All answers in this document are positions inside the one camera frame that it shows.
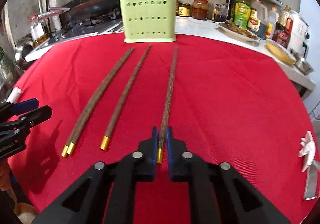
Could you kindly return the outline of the left hand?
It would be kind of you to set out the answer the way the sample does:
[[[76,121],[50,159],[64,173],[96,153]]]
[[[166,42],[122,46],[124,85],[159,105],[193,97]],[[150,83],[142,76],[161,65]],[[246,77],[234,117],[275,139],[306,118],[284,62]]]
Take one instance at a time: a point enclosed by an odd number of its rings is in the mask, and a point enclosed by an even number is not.
[[[1,160],[0,163],[0,188],[3,191],[11,188],[10,166],[6,159]]]

